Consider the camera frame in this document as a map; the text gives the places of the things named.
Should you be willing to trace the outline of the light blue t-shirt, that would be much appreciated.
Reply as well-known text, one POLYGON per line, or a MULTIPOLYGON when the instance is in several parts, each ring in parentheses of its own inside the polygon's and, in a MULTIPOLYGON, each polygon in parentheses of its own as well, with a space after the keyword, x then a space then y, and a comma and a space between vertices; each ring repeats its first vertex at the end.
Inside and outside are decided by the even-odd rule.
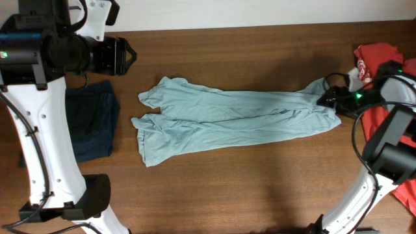
POLYGON ((322 80, 296 92, 225 91, 163 77, 138 95, 160 113, 132 118, 146 167, 176 155, 309 137, 341 124, 335 110, 317 105, 322 80))

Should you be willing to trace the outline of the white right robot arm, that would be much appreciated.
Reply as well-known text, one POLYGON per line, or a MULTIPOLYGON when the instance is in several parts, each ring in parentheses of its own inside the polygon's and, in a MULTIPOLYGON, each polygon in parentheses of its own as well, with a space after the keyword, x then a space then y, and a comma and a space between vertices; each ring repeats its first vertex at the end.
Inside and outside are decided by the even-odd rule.
POLYGON ((415 147, 401 141, 402 137, 415 140, 415 76, 390 60, 379 65, 372 81, 357 90, 325 86, 317 103, 333 107, 355 122, 377 107, 388 111, 363 150, 354 148, 363 165, 356 182, 337 206, 305 230, 312 234, 357 233, 384 196, 415 179, 415 147))

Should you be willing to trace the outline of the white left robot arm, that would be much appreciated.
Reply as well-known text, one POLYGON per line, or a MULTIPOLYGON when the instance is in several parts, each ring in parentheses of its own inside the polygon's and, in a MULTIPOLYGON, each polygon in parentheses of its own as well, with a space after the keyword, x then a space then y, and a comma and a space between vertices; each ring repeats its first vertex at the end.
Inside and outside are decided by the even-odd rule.
POLYGON ((105 35, 119 10, 114 0, 21 0, 1 27, 1 100, 31 181, 29 201, 7 231, 60 217, 87 233, 127 233, 110 205, 109 177, 79 170, 65 106, 67 73, 121 76, 136 60, 126 39, 105 35))

